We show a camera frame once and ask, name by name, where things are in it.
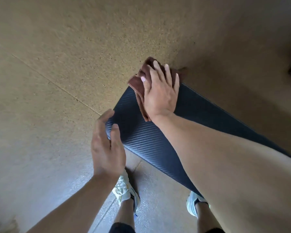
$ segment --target white sneaker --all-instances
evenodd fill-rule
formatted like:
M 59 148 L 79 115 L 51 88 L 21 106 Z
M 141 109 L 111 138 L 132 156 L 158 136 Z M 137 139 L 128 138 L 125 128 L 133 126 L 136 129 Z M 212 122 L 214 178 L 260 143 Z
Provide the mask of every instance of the white sneaker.
M 196 208 L 195 208 L 195 204 L 194 204 L 197 199 L 200 202 L 207 203 L 207 201 L 202 196 L 200 196 L 200 195 L 198 195 L 198 194 L 196 194 L 196 193 L 194 193 L 192 191 L 191 191 L 191 193 L 190 193 L 190 195 L 189 195 L 189 197 L 187 198 L 187 201 L 186 201 L 186 209 L 187 209 L 187 211 L 191 215 L 193 215 L 195 217 L 198 217 L 197 216 L 197 211 L 196 211 Z
M 134 213 L 136 214 L 136 211 L 140 206 L 140 197 L 129 183 L 129 178 L 126 170 L 124 170 L 123 174 L 120 176 L 112 192 L 113 194 L 115 194 L 120 206 L 122 201 L 129 200 L 132 195 L 134 197 Z

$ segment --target black yoga mat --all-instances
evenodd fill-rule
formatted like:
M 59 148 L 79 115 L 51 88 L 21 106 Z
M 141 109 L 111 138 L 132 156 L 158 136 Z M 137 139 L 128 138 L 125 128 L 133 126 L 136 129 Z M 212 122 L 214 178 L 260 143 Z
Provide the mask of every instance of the black yoga mat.
M 186 175 L 177 153 L 163 133 L 153 122 L 144 121 L 135 93 L 130 87 L 126 89 L 114 111 L 114 116 L 106 124 L 108 137 L 112 124 L 117 123 L 125 148 L 188 189 L 200 194 Z M 284 149 L 184 84 L 181 84 L 179 89 L 175 114 L 218 131 L 260 143 L 291 157 Z

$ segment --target exercise mat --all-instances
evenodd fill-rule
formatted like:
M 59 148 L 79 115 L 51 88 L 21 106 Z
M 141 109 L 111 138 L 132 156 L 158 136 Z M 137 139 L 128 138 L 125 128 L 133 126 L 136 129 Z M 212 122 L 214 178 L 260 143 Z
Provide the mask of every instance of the exercise mat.
M 126 89 L 114 111 L 114 116 L 106 124 L 109 138 L 112 124 L 117 123 L 126 149 L 200 194 L 186 175 L 177 153 L 163 133 L 153 122 L 144 120 L 133 89 L 130 87 Z M 218 131 L 260 143 L 291 157 L 284 149 L 256 133 L 185 84 L 180 85 L 175 114 Z

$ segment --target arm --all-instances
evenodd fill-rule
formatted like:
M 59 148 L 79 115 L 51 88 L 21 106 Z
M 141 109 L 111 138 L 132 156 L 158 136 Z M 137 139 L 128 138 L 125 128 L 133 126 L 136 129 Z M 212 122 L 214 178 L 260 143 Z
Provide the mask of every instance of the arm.
M 117 125 L 112 126 L 111 142 L 105 123 L 114 111 L 106 111 L 95 123 L 91 144 L 94 175 L 77 193 L 54 209 L 28 233 L 87 233 L 101 206 L 125 168 L 126 155 Z
M 158 67 L 145 109 L 219 220 L 232 231 L 291 232 L 291 159 L 264 145 L 176 116 L 179 83 Z

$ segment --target towel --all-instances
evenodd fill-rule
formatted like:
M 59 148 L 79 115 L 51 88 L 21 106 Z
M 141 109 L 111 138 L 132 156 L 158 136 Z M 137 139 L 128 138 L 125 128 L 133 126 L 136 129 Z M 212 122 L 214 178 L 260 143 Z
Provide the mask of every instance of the towel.
M 147 65 L 151 66 L 152 68 L 154 68 L 153 62 L 156 59 L 154 59 L 153 57 L 148 57 L 145 62 L 143 63 L 141 69 L 139 70 L 139 72 L 137 74 L 135 74 L 134 76 L 132 76 L 130 78 L 130 80 L 128 81 L 128 85 L 135 91 L 136 94 L 136 99 L 140 108 L 140 111 L 142 113 L 143 118 L 145 119 L 145 121 L 151 121 L 150 117 L 148 116 L 147 112 L 145 111 L 145 107 L 144 107 L 144 95 L 145 95 L 145 89 L 143 86 L 143 82 L 141 81 L 141 76 L 144 76 L 146 78 L 146 80 L 152 84 L 152 80 L 151 80 L 151 75 L 150 75 L 150 70 L 147 67 Z M 165 69 L 164 66 L 162 66 L 159 63 L 159 66 L 161 67 L 161 70 L 163 71 L 165 77 L 166 77 L 166 73 L 165 73 Z M 181 70 L 176 70 L 176 69 L 170 69 L 171 72 L 171 78 L 172 78 L 172 86 L 174 86 L 175 84 L 175 80 L 176 80 L 176 74 L 179 75 L 179 81 L 180 83 L 182 82 L 183 78 L 185 77 L 185 68 L 182 68 Z

